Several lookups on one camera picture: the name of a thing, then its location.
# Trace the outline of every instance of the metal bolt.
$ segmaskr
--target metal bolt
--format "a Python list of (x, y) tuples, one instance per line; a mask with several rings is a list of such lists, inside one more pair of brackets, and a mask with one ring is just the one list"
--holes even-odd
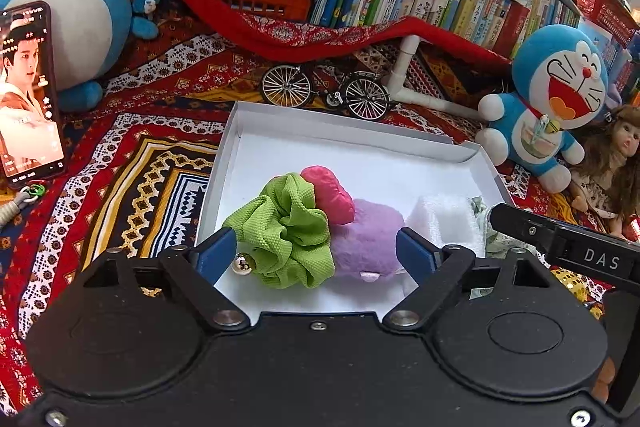
[(571, 416), (572, 427), (587, 427), (589, 423), (591, 423), (591, 413), (589, 411), (576, 411), (574, 415)]
[(236, 310), (220, 310), (213, 316), (213, 321), (219, 326), (238, 326), (244, 321), (244, 315)]
[(389, 320), (395, 326), (408, 328), (415, 326), (420, 321), (420, 315), (409, 310), (398, 310), (389, 315)]
[(56, 410), (46, 413), (44, 420), (47, 422), (47, 425), (51, 427), (65, 427), (66, 425), (66, 416)]

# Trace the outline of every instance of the silver bell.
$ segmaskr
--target silver bell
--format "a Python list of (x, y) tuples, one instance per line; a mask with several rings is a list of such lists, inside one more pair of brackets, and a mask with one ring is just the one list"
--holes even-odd
[(251, 265), (246, 254), (237, 253), (236, 257), (231, 261), (231, 270), (238, 275), (249, 275), (252, 272)]

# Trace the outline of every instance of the doll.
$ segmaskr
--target doll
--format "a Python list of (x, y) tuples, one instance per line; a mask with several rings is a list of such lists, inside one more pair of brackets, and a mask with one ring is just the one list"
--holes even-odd
[(624, 238), (622, 225), (637, 213), (640, 202), (640, 107), (618, 107), (606, 121), (584, 127), (580, 134), (585, 154), (571, 169), (572, 207), (592, 210), (611, 235)]

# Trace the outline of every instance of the phone screen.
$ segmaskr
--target phone screen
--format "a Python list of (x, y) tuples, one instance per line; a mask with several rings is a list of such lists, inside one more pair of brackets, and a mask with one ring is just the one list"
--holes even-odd
[(64, 169), (44, 2), (0, 12), (0, 153), (11, 186)]

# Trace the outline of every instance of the purple fluffy plush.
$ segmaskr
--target purple fluffy plush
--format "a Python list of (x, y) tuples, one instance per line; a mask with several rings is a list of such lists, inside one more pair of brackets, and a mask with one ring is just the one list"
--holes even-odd
[(404, 227), (402, 214), (386, 204), (366, 200), (353, 203), (353, 222), (329, 227), (335, 274), (367, 282), (393, 275), (401, 268), (396, 257), (396, 234)]

